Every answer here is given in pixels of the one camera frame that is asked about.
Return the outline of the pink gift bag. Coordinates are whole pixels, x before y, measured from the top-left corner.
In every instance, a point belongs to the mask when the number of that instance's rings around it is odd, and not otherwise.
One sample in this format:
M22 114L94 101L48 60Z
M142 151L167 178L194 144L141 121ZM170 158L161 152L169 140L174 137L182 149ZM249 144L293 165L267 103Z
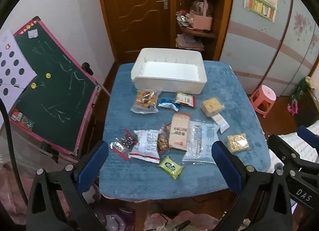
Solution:
M207 0L196 0L190 8L189 23L195 30L210 31L213 23L213 6Z

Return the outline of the green snack packet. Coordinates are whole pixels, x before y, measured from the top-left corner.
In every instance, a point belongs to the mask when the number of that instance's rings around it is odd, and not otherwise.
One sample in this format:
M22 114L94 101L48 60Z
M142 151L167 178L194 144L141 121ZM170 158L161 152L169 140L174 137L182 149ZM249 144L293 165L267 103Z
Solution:
M174 162L169 156L166 156L158 165L166 173L168 173L173 179L177 179L184 167Z

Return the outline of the blue white candy wrapper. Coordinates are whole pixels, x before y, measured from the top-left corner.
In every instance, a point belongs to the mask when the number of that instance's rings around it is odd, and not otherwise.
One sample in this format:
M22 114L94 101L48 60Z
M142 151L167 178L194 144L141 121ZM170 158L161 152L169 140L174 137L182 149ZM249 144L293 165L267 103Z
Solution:
M180 109L180 104L174 102L173 100L170 99L165 99L165 98L161 98L158 104L159 107L162 108L167 108L170 110L174 110L175 112L178 112Z

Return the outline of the green bag with flowers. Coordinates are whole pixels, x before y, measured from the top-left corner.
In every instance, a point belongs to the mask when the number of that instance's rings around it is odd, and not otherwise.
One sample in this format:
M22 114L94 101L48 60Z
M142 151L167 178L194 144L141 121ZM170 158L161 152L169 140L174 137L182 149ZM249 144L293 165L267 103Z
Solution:
M291 96L290 99L290 104L287 106L288 112L294 116L298 113L298 102L301 100L301 98L307 93L307 91L314 91L315 85L314 81L310 76L306 76L303 78L293 95Z

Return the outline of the wooden corner shelf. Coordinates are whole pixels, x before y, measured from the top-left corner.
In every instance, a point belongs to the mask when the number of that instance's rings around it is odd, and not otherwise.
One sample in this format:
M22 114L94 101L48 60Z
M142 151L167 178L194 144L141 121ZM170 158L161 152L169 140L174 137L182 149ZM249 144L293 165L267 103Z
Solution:
M170 47L193 49L218 61L233 0L170 0Z

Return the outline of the green chalkboard pink frame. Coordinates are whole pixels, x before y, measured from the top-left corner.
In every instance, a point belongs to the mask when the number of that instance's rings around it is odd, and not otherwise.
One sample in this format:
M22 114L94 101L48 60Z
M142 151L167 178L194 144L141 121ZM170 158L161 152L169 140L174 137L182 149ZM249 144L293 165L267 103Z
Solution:
M60 154L76 157L99 92L98 84L40 17L26 23L14 37L37 76L17 102L12 122Z

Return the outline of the pink plastic stool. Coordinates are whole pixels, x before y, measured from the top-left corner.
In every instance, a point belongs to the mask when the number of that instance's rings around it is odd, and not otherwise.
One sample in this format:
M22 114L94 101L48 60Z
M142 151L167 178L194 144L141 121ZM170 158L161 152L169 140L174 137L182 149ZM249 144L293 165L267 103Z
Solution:
M249 97L249 100L254 111L266 117L276 101L276 94L270 87L260 85Z

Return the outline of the white red-edged snack bag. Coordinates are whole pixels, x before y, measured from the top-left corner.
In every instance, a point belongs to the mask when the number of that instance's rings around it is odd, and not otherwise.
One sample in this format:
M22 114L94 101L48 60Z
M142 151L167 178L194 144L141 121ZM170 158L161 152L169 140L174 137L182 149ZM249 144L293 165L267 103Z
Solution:
M160 157L157 148L159 137L158 130L135 130L137 143L132 148L129 156L146 162L159 164Z

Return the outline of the white dotted paper sheet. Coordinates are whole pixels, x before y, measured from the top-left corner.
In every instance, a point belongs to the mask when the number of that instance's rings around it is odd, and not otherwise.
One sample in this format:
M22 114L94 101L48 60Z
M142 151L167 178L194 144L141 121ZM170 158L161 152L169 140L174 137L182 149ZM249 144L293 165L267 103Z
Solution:
M11 30L1 34L1 100L7 112L37 76L22 54Z

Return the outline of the dark red date packet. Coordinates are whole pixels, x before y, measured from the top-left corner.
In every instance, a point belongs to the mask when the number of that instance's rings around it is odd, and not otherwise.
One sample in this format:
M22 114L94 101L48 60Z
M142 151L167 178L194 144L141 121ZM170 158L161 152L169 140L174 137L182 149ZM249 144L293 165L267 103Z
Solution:
M128 161L133 147L137 144L137 138L132 135L127 129L124 130L125 135L121 138L116 138L109 146L121 158Z

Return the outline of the white orange oat bar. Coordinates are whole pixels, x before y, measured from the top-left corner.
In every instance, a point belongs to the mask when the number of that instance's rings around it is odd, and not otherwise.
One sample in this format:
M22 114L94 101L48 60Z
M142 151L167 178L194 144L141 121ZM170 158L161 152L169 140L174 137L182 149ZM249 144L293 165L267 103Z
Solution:
M216 113L211 117L211 119L220 127L221 134L230 128L230 125L220 113Z

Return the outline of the red white snack packet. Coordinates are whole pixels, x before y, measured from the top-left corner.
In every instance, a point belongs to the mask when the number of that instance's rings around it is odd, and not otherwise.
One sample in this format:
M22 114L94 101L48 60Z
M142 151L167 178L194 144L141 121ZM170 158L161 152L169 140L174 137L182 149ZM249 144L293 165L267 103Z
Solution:
M177 92L175 97L175 102L180 105L185 105L188 107L195 108L196 107L196 99L195 96Z

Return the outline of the white plastic storage bin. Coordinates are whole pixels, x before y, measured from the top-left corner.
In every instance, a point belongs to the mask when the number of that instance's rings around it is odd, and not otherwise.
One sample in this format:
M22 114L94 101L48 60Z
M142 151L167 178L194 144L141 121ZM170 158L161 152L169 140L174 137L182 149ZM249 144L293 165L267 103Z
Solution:
M136 89L198 95L207 83L202 55L198 51L144 48L131 70Z

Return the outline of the brown wooden door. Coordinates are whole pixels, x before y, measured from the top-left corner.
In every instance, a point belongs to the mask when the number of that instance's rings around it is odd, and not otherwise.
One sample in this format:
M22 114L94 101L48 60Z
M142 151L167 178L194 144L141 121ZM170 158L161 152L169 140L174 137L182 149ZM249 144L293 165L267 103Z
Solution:
M171 0L100 0L115 61L134 62L143 48L171 46Z

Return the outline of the blue table cloth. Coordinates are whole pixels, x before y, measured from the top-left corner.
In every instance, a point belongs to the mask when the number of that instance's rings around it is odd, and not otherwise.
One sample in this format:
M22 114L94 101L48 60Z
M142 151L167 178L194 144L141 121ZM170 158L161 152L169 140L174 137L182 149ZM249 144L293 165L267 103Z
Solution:
M133 65L121 65L117 71L106 113L103 140L107 143L123 137L125 132L158 130L170 123L173 110L160 108L155 114L132 112L137 90L131 81ZM192 121L211 123L201 110L201 103L217 98L223 105L222 116L229 128L219 134L227 137L245 134L249 147L237 153L245 165L264 172L270 167L270 155L259 120L231 67L223 62L205 61L207 83L195 98L194 108L183 106ZM213 163L184 163L182 150L170 149L160 156L159 163L141 159L124 159L111 150L99 174L100 192L125 201L161 200L208 194L227 185Z

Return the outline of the colourful wall poster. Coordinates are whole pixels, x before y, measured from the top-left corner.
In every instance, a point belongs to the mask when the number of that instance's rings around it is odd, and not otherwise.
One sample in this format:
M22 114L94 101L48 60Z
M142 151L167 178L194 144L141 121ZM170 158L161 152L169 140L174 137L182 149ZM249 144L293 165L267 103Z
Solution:
M275 22L278 0L244 0L244 8Z

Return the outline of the orange fried snack bag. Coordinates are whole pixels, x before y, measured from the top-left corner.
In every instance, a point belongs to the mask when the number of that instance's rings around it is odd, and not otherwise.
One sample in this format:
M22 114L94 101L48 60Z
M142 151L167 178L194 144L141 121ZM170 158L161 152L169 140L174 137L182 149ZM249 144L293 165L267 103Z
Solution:
M162 91L157 90L139 89L131 111L136 114L158 113L157 102L161 92Z

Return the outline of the brown paper snack pack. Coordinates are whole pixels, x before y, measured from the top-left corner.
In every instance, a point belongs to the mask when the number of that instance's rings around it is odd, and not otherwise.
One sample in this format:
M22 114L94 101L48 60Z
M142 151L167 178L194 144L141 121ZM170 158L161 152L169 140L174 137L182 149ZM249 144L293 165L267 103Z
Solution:
M178 150L187 150L188 130L190 123L189 113L175 113L172 116L169 132L169 147Z

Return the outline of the yellow puffed snack pack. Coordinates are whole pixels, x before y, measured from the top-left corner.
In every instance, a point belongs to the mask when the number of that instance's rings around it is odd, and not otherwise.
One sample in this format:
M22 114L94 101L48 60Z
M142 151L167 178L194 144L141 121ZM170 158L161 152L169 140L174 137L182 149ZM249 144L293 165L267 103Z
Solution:
M245 133L227 136L227 147L231 153L249 149L249 143Z

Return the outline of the square puffed rice pack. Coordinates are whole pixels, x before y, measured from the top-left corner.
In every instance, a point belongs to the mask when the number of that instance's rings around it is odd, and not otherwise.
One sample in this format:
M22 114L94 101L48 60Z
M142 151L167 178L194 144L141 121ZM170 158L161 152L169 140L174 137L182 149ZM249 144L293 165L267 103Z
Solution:
M201 110L207 117L212 117L224 109L224 105L216 98L210 98L202 102Z

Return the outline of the sliding wardrobe doors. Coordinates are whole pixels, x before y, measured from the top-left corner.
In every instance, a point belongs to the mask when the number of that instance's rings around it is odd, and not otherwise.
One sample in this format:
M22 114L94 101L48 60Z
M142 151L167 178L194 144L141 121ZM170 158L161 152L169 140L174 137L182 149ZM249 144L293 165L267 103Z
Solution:
M255 0L233 0L220 60L247 94L260 85L290 96L318 57L318 24L301 0L277 0L274 11Z

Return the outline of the large light blue bag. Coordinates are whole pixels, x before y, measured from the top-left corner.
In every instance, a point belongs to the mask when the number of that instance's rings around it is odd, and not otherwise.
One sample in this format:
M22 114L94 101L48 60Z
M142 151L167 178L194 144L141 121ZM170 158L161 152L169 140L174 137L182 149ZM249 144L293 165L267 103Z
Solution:
M190 121L187 138L187 151L183 156L183 164L206 165L215 164L211 154L214 142L219 141L219 126L214 123Z

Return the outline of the mixed nuts clear packet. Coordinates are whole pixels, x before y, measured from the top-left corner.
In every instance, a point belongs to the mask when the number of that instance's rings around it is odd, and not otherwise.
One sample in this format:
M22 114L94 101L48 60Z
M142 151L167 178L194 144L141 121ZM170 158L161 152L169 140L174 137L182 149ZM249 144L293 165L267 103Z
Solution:
M160 128L159 136L157 139L157 150L159 154L163 154L170 150L169 147L169 134L171 123L163 124Z

